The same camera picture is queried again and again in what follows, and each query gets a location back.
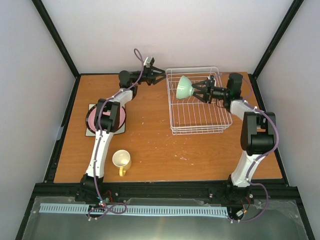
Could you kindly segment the green ceramic bowl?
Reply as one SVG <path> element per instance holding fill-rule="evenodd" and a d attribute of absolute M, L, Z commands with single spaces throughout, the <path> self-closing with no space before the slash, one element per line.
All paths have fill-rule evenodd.
<path fill-rule="evenodd" d="M 179 79 L 178 86 L 176 88 L 176 98 L 178 100 L 189 98 L 193 95 L 194 88 L 192 82 L 186 76 L 182 76 Z"/>

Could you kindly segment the white wire dish rack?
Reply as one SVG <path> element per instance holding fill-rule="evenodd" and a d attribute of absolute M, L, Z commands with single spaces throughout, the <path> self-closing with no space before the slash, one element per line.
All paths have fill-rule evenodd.
<path fill-rule="evenodd" d="M 170 129 L 173 135 L 222 133 L 233 123 L 231 114 L 223 108 L 221 100 L 204 103 L 194 96 L 177 99 L 179 80 L 187 77 L 193 84 L 213 76 L 217 87 L 226 84 L 215 66 L 168 68 L 166 85 L 169 105 Z"/>

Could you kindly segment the yellow mug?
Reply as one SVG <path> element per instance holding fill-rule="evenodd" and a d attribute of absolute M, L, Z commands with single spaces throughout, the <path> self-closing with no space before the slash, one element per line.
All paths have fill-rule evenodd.
<path fill-rule="evenodd" d="M 131 155 L 124 149 L 118 150 L 112 156 L 112 163 L 118 168 L 119 176 L 124 177 L 132 165 Z"/>

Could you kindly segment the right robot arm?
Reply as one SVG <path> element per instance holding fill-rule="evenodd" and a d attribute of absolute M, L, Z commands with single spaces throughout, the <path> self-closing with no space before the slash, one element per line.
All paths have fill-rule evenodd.
<path fill-rule="evenodd" d="M 222 101 L 222 107 L 242 121 L 242 154 L 236 169 L 227 180 L 224 193 L 226 201 L 234 203 L 248 197 L 249 187 L 253 185 L 252 177 L 258 165 L 278 147 L 279 133 L 274 113 L 253 107 L 242 97 L 243 76 L 240 73 L 230 73 L 226 87 L 218 87 L 215 83 L 216 78 L 213 75 L 193 83 L 192 96 L 203 103 Z"/>

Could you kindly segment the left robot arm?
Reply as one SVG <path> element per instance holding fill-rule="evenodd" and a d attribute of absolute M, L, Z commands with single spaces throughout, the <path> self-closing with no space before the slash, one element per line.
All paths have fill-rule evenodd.
<path fill-rule="evenodd" d="M 166 72 L 154 66 L 143 65 L 140 71 L 122 70 L 118 74 L 119 90 L 106 99 L 99 99 L 92 117 L 90 112 L 87 114 L 87 127 L 94 130 L 95 141 L 88 168 L 80 183 L 92 201 L 99 201 L 104 195 L 101 184 L 109 145 L 115 132 L 126 120 L 126 115 L 121 114 L 121 111 L 137 95 L 139 84 L 145 82 L 149 86 L 156 85 L 165 78 Z"/>

